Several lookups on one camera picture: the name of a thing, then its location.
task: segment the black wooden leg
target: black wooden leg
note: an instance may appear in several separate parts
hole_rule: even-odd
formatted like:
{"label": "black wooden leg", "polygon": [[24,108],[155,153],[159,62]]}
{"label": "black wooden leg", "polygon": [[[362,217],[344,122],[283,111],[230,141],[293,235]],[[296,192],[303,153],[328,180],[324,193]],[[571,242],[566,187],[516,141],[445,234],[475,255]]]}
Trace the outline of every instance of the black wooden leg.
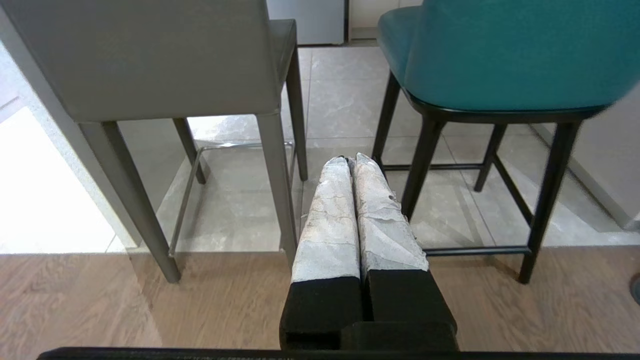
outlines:
{"label": "black wooden leg", "polygon": [[[187,157],[189,158],[191,166],[193,166],[193,163],[196,161],[196,155],[198,154],[198,151],[196,150],[196,143],[193,141],[193,134],[191,134],[189,123],[184,117],[177,117],[173,119],[173,125],[175,125],[175,129],[178,131],[178,136],[180,136],[182,146],[187,152]],[[198,179],[198,182],[200,184],[204,184],[207,182],[204,178],[204,173],[202,172],[202,167],[200,166],[200,164],[198,164],[196,178]]]}
{"label": "black wooden leg", "polygon": [[394,74],[389,72],[389,81],[387,81],[387,91],[385,92],[385,100],[382,103],[380,111],[380,121],[378,122],[378,130],[376,132],[376,140],[373,143],[373,153],[371,158],[381,165],[382,151],[385,149],[387,135],[391,127],[391,119],[394,117],[394,110],[400,94],[400,84],[396,80]]}
{"label": "black wooden leg", "polygon": [[291,126],[293,138],[296,142],[296,157],[298,159],[298,173],[300,180],[306,181],[307,170],[307,142],[305,133],[305,114],[302,105],[302,87],[300,83],[300,64],[298,62],[298,48],[291,55],[289,71],[287,73],[287,96],[289,96],[289,110],[291,111]]}
{"label": "black wooden leg", "polygon": [[569,162],[580,124],[581,122],[573,122],[557,125],[556,135],[547,160],[547,169],[542,180],[542,189],[538,196],[536,214],[533,216],[529,241],[527,242],[531,254],[524,256],[522,267],[520,268],[518,281],[522,284],[528,284],[531,280],[533,267],[536,264],[536,258],[542,246],[542,239],[556,203],[556,197],[562,184],[564,171]]}
{"label": "black wooden leg", "polygon": [[402,195],[402,213],[411,221],[413,210],[418,202],[422,184],[427,178],[427,172],[433,159],[433,154],[438,145],[438,139],[442,128],[445,126],[444,121],[434,121],[428,119],[427,116],[422,117],[422,130],[420,130],[420,138],[418,146],[415,148],[413,161],[411,162],[411,170],[404,186]]}
{"label": "black wooden leg", "polygon": [[498,147],[500,147],[500,142],[502,141],[502,137],[504,136],[504,132],[507,129],[507,125],[494,125],[493,133],[491,134],[491,140],[489,140],[489,145],[486,147],[486,153],[484,154],[484,161],[482,162],[483,167],[480,170],[480,174],[478,174],[478,178],[476,180],[476,186],[474,187],[474,191],[481,192],[484,187],[484,183],[486,182],[486,177],[489,175],[489,171],[491,171],[491,165],[493,165],[493,159],[495,155],[498,153]]}

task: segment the chair leg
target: chair leg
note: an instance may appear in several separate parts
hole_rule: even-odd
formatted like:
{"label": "chair leg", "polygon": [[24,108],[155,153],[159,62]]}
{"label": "chair leg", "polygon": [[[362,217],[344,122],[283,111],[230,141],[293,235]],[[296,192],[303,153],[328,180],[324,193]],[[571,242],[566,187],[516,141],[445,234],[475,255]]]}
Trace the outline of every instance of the chair leg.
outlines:
{"label": "chair leg", "polygon": [[531,280],[533,267],[536,264],[536,258],[540,252],[542,240],[547,230],[554,205],[556,204],[557,194],[560,191],[564,171],[569,162],[573,143],[575,142],[575,137],[580,125],[581,122],[557,125],[549,159],[547,160],[547,168],[545,169],[545,175],[542,180],[542,189],[538,196],[536,213],[533,216],[531,224],[529,241],[527,242],[531,254],[525,255],[522,261],[522,267],[520,268],[518,281],[522,284],[528,284]]}
{"label": "chair leg", "polygon": [[409,170],[409,176],[407,177],[402,195],[402,213],[409,221],[411,221],[413,210],[415,209],[416,203],[418,203],[422,185],[427,178],[427,172],[429,171],[429,166],[431,166],[431,160],[433,159],[440,133],[445,124],[445,121],[431,120],[428,119],[427,116],[422,117],[420,138],[415,148],[415,154],[411,162],[411,170]]}
{"label": "chair leg", "polygon": [[[187,157],[189,158],[191,166],[193,166],[196,161],[198,151],[196,150],[196,143],[193,141],[193,134],[191,133],[189,123],[184,117],[177,117],[173,119],[173,125],[175,125],[175,129],[178,131],[178,136],[180,137],[180,141],[182,141],[182,146],[187,152]],[[204,173],[202,172],[200,164],[198,164],[196,178],[200,184],[205,184],[207,182],[204,178]]]}
{"label": "chair leg", "polygon": [[280,248],[286,253],[289,266],[293,266],[298,241],[280,114],[258,115],[256,117],[264,159],[267,163],[271,193],[280,225]]}
{"label": "chair leg", "polygon": [[180,281],[180,271],[169,257],[169,244],[118,124],[112,121],[79,126],[164,277],[168,282]]}
{"label": "chair leg", "polygon": [[300,82],[300,65],[298,63],[298,47],[291,55],[289,71],[287,73],[287,95],[289,96],[289,109],[291,111],[291,125],[293,127],[293,140],[296,143],[296,157],[298,158],[298,170],[300,180],[308,179],[307,170],[307,141],[305,134],[305,112],[302,103],[302,87]]}
{"label": "chair leg", "polygon": [[376,132],[376,140],[373,143],[373,152],[371,158],[381,165],[382,152],[385,149],[387,135],[391,127],[391,119],[394,117],[394,110],[400,94],[400,84],[394,74],[389,72],[389,80],[387,81],[387,91],[385,92],[385,100],[382,102],[382,110],[380,111],[380,121],[378,121],[378,130]]}
{"label": "chair leg", "polygon": [[502,141],[502,137],[504,136],[504,132],[507,130],[507,125],[494,125],[493,132],[491,133],[491,140],[489,140],[489,145],[486,147],[486,153],[484,154],[484,161],[482,162],[483,167],[480,170],[480,174],[478,174],[478,178],[476,180],[476,185],[474,186],[475,192],[481,192],[484,187],[484,183],[486,182],[486,177],[489,175],[489,171],[491,171],[491,165],[493,165],[493,159],[495,155],[498,153],[498,147],[500,147],[500,142]]}

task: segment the black metal frame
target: black metal frame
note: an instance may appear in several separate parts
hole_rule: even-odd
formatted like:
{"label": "black metal frame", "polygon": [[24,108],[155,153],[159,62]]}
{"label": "black metal frame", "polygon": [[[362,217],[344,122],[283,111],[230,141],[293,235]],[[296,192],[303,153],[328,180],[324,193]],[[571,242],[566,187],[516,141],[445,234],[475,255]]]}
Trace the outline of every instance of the black metal frame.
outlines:
{"label": "black metal frame", "polygon": [[431,352],[386,350],[238,350],[209,348],[65,347],[43,352],[38,360],[638,360],[639,354],[580,352]]}
{"label": "black metal frame", "polygon": [[[416,146],[413,161],[410,165],[384,165],[382,152],[387,141],[391,119],[396,108],[400,90],[404,92],[411,106],[422,115],[422,129]],[[568,110],[541,111],[466,111],[452,110],[435,106],[414,97],[406,89],[401,88],[393,73],[389,74],[385,100],[382,104],[380,122],[373,145],[372,159],[385,171],[409,171],[402,197],[402,212],[410,221],[418,201],[422,184],[429,170],[480,170],[474,190],[482,191],[491,166],[495,165],[502,180],[507,186],[522,216],[526,219],[531,231],[529,240],[524,246],[473,247],[451,249],[423,249],[428,256],[466,256],[494,254],[523,254],[524,260],[518,281],[527,284],[542,245],[551,212],[556,202],[562,178],[569,162],[575,137],[582,121],[593,117],[605,106],[576,108]],[[440,133],[447,122],[466,122],[469,124],[494,124],[493,133],[487,146],[482,163],[437,164],[431,160],[440,138]],[[547,160],[547,168],[542,181],[538,204],[535,213],[529,209],[522,194],[509,176],[502,160],[497,155],[500,142],[509,124],[537,124],[552,122],[557,124],[556,134]]]}

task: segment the white cabinet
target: white cabinet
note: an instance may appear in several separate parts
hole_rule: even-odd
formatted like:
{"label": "white cabinet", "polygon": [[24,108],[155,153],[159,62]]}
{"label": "white cabinet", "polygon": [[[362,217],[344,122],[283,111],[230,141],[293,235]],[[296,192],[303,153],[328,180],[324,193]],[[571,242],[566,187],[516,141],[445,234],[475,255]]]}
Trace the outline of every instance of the white cabinet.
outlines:
{"label": "white cabinet", "polygon": [[344,0],[267,0],[270,19],[296,19],[298,44],[342,44]]}
{"label": "white cabinet", "polygon": [[375,28],[380,15],[398,7],[398,0],[351,0],[351,27]]}
{"label": "white cabinet", "polygon": [[351,0],[349,26],[351,38],[374,38],[378,19],[389,10],[418,6],[422,0]]}

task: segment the teal bar stool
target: teal bar stool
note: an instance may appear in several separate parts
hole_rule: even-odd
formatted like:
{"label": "teal bar stool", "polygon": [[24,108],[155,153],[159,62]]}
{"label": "teal bar stool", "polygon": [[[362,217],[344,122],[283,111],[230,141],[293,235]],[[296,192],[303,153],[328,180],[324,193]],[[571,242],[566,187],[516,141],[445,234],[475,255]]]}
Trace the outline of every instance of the teal bar stool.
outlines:
{"label": "teal bar stool", "polygon": [[[427,255],[524,254],[518,280],[530,281],[582,121],[640,79],[639,19],[638,0],[424,0],[382,15],[378,43],[390,75],[372,158],[383,171],[409,171],[403,213],[411,219],[429,170],[480,170],[480,192],[495,165],[531,228],[527,245]],[[422,130],[410,165],[384,165],[400,90]],[[494,124],[482,163],[431,164],[447,122]],[[509,124],[543,122],[557,127],[533,213],[497,151]]]}

